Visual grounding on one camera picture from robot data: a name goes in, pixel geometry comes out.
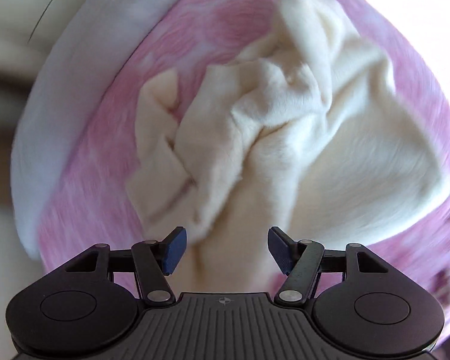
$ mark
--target ribbed black surface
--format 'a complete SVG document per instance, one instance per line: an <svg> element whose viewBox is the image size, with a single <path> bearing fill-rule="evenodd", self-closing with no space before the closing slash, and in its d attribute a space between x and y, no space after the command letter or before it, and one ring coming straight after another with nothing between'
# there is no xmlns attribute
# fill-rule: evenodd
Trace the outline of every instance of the ribbed black surface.
<svg viewBox="0 0 450 360"><path fill-rule="evenodd" d="M433 360L430 354L420 360ZM17 360L32 357L19 355ZM351 360L323 341L298 310L265 294L185 294L145 313L135 331L100 360Z"/></svg>

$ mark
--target beige garment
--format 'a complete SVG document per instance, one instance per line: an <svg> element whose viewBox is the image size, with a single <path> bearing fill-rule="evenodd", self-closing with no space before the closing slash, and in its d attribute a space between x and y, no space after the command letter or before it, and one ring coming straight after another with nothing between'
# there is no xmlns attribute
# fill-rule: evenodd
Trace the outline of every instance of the beige garment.
<svg viewBox="0 0 450 360"><path fill-rule="evenodd" d="M178 126L173 70L139 95L127 190L148 238L187 229L175 292L267 291L267 231L328 249L397 234L450 192L392 65L335 0L280 0L271 32L209 66Z"/></svg>

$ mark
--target pink and white fabric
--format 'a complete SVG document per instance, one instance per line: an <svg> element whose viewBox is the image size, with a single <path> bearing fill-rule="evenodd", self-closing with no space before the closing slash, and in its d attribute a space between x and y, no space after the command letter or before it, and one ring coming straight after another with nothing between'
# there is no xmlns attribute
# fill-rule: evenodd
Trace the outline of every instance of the pink and white fabric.
<svg viewBox="0 0 450 360"><path fill-rule="evenodd" d="M92 244L126 249L146 238L125 191L125 180L139 166L134 141L139 89L157 73L175 67L180 77L175 114L180 119L206 66L228 62L267 32L273 1L179 0L145 37L103 96L43 210L38 240L47 271ZM434 76L407 40L366 1L338 1L360 34L391 57L397 91L422 121L450 172L450 108ZM409 230L371 249L436 295L446 311L447 336L450 197ZM282 280L277 278L277 286ZM133 290L131 277L118 281Z"/></svg>

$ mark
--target fluffy pink surface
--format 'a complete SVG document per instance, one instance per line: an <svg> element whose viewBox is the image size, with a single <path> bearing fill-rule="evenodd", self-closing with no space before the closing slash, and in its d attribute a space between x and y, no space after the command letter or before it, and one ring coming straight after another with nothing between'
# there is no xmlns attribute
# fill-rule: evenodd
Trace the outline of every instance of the fluffy pink surface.
<svg viewBox="0 0 450 360"><path fill-rule="evenodd" d="M407 40L364 0L338 1L360 33L390 55L397 91L450 171L450 108L434 76ZM39 242L47 271L92 244L106 242L112 249L126 249L146 237L124 187L139 165L134 121L140 87L155 74L176 67L180 118L206 66L229 61L267 32L273 6L274 0L180 0L143 40L103 97L43 213ZM437 296L446 311L446 336L450 331L450 198L409 230L373 245L372 250ZM264 290L273 291L282 280L276 278ZM117 281L133 288L129 276ZM324 279L322 286L331 283L332 279Z"/></svg>

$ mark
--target metal screw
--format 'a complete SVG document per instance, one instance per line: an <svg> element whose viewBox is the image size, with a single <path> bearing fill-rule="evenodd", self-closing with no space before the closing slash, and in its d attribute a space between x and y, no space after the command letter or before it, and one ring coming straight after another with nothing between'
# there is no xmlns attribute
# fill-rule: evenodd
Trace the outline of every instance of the metal screw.
<svg viewBox="0 0 450 360"><path fill-rule="evenodd" d="M157 289L155 291L151 291L148 293L147 298L150 299L152 302L166 302L169 300L172 296L168 291L164 291L161 289Z"/></svg>
<svg viewBox="0 0 450 360"><path fill-rule="evenodd" d="M298 291L288 289L286 291L280 292L278 297L284 302L298 302L302 299L302 294L300 294Z"/></svg>

